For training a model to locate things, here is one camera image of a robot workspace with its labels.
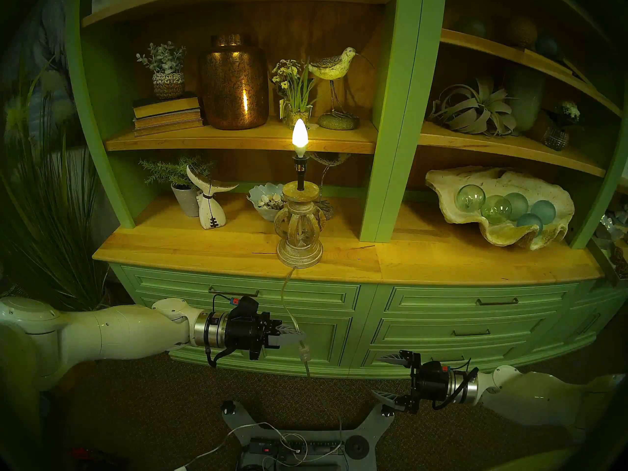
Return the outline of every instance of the whale tail sculpture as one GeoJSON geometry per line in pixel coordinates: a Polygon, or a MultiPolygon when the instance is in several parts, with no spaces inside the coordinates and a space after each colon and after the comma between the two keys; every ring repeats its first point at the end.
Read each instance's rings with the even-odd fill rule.
{"type": "Polygon", "coordinates": [[[199,174],[192,166],[188,165],[188,177],[192,183],[201,189],[202,193],[198,195],[198,219],[203,229],[213,229],[224,226],[227,223],[225,212],[213,195],[217,192],[227,192],[237,187],[238,184],[227,184],[218,180],[208,179],[206,176],[199,174]]]}

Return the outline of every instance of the wooden lamp base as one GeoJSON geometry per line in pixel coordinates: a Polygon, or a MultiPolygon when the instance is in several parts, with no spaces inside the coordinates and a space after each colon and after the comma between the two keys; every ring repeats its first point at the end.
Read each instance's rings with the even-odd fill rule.
{"type": "Polygon", "coordinates": [[[323,245],[318,237],[325,227],[325,214],[313,204],[320,190],[312,182],[304,182],[303,186],[303,190],[298,190],[297,182],[289,182],[283,187],[288,205],[275,218],[275,232],[281,238],[277,256],[283,264],[292,268],[316,265],[323,256],[323,245]],[[310,239],[309,244],[304,244],[304,238],[310,239]]]}

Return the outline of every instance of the stack of books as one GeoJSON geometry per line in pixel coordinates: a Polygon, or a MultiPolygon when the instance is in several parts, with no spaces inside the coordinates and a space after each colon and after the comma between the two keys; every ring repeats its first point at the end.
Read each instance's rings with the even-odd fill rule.
{"type": "Polygon", "coordinates": [[[203,126],[198,97],[186,92],[176,99],[139,99],[133,103],[135,136],[203,126]]]}

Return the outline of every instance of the bird figurine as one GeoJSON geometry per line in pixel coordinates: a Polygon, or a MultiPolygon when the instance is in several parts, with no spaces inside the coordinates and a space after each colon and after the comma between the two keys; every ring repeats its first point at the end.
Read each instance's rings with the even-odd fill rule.
{"type": "Polygon", "coordinates": [[[196,198],[200,225],[203,229],[224,226],[227,223],[225,212],[216,199],[213,198],[213,195],[217,192],[227,192],[237,187],[238,184],[227,184],[218,180],[208,179],[206,176],[199,174],[190,165],[187,166],[186,170],[192,183],[202,191],[196,198]]]}
{"type": "Polygon", "coordinates": [[[340,110],[344,113],[342,105],[336,95],[336,89],[333,86],[333,81],[345,76],[351,65],[353,58],[359,55],[353,47],[347,47],[340,55],[333,57],[322,58],[320,60],[310,62],[310,72],[316,77],[321,79],[327,79],[329,81],[330,93],[332,95],[332,114],[336,113],[333,101],[335,100],[340,107],[340,110]]]}

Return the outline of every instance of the giant clam shell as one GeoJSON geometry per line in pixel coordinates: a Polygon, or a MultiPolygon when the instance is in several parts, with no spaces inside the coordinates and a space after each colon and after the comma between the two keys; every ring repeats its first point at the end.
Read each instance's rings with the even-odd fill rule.
{"type": "Polygon", "coordinates": [[[569,221],[573,217],[572,198],[562,187],[505,168],[469,166],[430,170],[425,176],[425,183],[438,194],[440,210],[448,223],[479,223],[482,236],[496,246],[516,243],[530,250],[543,248],[552,241],[560,241],[564,238],[569,221]],[[543,232],[539,237],[536,237],[538,226],[517,227],[514,222],[510,221],[490,224],[479,211],[462,212],[456,207],[456,194],[467,184],[479,185],[487,196],[520,192],[526,196],[530,206],[538,200],[548,200],[556,207],[556,218],[543,227],[543,232]]]}

